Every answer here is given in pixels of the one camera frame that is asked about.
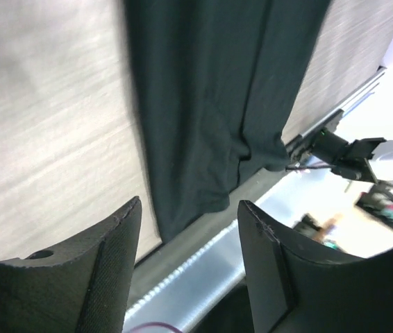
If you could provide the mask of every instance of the textured rubber surface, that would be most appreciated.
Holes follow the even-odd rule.
[[[141,202],[27,259],[0,262],[0,332],[121,332]]]
[[[393,332],[393,249],[341,253],[245,201],[238,225],[256,333]]]

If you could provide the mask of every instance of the black cloth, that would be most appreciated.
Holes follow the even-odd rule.
[[[331,0],[126,0],[151,195],[167,242],[288,156],[281,133]]]

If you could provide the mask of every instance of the gray wooden panel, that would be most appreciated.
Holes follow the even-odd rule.
[[[25,257],[140,195],[138,257],[159,244],[114,0],[0,0],[0,259]],[[284,138],[377,68],[393,1],[336,0]]]
[[[283,131],[306,130],[371,77],[393,38],[393,0],[333,0]]]

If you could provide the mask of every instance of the purple cable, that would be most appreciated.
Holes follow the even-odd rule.
[[[159,323],[159,322],[144,323],[144,324],[138,325],[137,327],[134,327],[130,331],[128,331],[128,333],[141,332],[142,329],[150,328],[150,327],[162,327],[162,328],[167,328],[168,330],[170,330],[173,333],[182,333],[178,328],[176,328],[170,324]]]

